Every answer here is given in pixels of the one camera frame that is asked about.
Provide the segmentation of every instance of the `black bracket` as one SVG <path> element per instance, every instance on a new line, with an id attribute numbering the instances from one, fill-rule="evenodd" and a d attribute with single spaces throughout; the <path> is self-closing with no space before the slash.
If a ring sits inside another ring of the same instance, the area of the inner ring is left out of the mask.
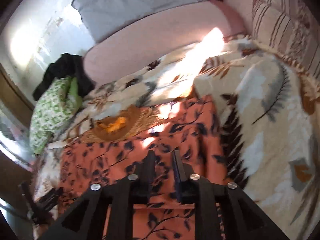
<path id="1" fill-rule="evenodd" d="M 92 184 L 39 239 L 101 240 L 111 204 L 106 240 L 132 240 L 133 204 L 149 201 L 155 157 L 148 153 L 133 174 L 116 184 Z M 195 204 L 195 240 L 222 240 L 216 203 L 226 240 L 288 240 L 236 183 L 211 183 L 183 163 L 177 150 L 172 152 L 172 166 L 178 201 Z"/>
<path id="2" fill-rule="evenodd" d="M 58 204 L 58 199 L 63 193 L 63 188 L 51 189 L 46 195 L 41 197 L 37 203 L 32 199 L 27 182 L 20 184 L 22 196 L 24 196 L 29 209 L 28 217 L 36 225 L 50 225 L 54 220 L 49 211 Z"/>

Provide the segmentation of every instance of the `wall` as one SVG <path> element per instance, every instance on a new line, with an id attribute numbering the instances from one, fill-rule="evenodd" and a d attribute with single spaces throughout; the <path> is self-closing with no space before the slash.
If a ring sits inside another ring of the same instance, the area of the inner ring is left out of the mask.
<path id="1" fill-rule="evenodd" d="M 49 63 L 95 45 L 72 1 L 23 0 L 0 35 L 0 63 L 32 103 Z"/>

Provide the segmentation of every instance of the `floral blanket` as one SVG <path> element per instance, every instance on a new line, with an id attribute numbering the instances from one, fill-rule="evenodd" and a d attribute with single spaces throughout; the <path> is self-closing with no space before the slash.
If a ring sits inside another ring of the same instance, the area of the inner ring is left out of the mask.
<path id="1" fill-rule="evenodd" d="M 193 87 L 199 98 L 210 94 L 215 103 L 228 178 L 291 240 L 307 239 L 320 220 L 318 81 L 298 62 L 249 38 L 230 41 L 219 53 L 195 53 L 200 45 L 92 91 L 69 128 L 47 145 L 35 198 L 60 180 L 60 157 L 52 151 L 72 145 L 93 120 L 116 116 L 131 104 L 179 100 Z"/>

